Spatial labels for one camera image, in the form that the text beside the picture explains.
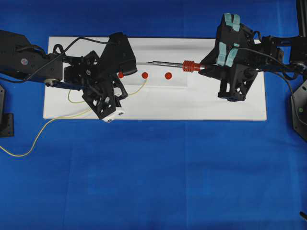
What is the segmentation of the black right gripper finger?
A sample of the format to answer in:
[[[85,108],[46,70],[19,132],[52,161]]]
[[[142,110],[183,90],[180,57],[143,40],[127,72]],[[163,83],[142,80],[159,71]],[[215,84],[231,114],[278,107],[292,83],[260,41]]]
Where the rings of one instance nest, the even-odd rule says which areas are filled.
[[[244,101],[258,75],[256,69],[242,64],[234,64],[223,73],[225,77],[221,79],[218,97],[230,102]]]
[[[206,77],[220,78],[219,71],[229,70],[241,44],[242,25],[237,14],[224,13],[217,27],[214,48],[201,61],[205,68],[199,71]]]

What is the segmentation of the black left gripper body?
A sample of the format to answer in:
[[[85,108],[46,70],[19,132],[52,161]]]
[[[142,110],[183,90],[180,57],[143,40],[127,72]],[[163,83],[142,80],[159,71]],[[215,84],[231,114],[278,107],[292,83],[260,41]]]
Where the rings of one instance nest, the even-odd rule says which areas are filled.
[[[95,51],[81,57],[64,56],[62,61],[68,66],[63,71],[62,87],[70,90],[104,90],[105,85],[98,77],[105,60]]]

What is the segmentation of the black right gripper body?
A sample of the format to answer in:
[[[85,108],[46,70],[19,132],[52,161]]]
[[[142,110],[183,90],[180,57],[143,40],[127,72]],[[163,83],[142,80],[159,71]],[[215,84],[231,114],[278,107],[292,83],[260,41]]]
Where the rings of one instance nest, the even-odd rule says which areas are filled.
[[[248,26],[240,23],[239,28],[239,50],[236,55],[236,68],[239,69],[255,69],[260,72],[263,70],[260,64],[261,57],[254,51],[261,51],[261,44],[256,44],[254,37],[257,35],[261,42],[261,33],[254,31]]]

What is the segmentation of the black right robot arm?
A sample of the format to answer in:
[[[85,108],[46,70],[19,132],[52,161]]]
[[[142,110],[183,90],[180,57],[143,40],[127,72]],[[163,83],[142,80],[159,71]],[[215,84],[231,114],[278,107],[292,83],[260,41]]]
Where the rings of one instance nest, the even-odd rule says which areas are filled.
[[[307,76],[307,2],[296,2],[299,35],[261,36],[237,14],[225,13],[217,27],[214,48],[198,73],[220,81],[218,97],[244,101],[261,71],[280,73],[288,81]]]

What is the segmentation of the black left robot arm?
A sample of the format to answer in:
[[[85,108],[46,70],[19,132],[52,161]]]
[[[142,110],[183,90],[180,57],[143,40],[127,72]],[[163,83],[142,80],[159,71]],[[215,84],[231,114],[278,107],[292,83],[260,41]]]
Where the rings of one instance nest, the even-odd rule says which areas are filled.
[[[99,56],[91,51],[86,56],[73,57],[67,48],[56,44],[47,54],[43,48],[31,44],[22,34],[0,32],[0,72],[13,78],[12,83],[27,81],[48,87],[81,90],[82,98],[97,117],[105,122],[123,115],[120,101],[128,93],[120,78],[137,72],[136,58],[123,33],[115,33],[103,42]]]

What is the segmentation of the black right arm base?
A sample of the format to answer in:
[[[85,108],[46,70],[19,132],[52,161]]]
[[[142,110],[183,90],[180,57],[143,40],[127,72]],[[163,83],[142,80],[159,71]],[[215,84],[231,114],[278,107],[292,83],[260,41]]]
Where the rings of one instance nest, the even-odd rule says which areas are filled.
[[[305,141],[307,140],[307,80],[305,80],[293,93],[292,125],[294,131]]]

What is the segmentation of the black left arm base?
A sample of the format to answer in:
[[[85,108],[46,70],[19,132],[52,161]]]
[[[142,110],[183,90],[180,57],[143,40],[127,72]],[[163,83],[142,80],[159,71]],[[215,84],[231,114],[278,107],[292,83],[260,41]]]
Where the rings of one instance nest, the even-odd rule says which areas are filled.
[[[0,137],[8,138],[14,136],[13,113],[4,113],[5,89],[0,87]]]

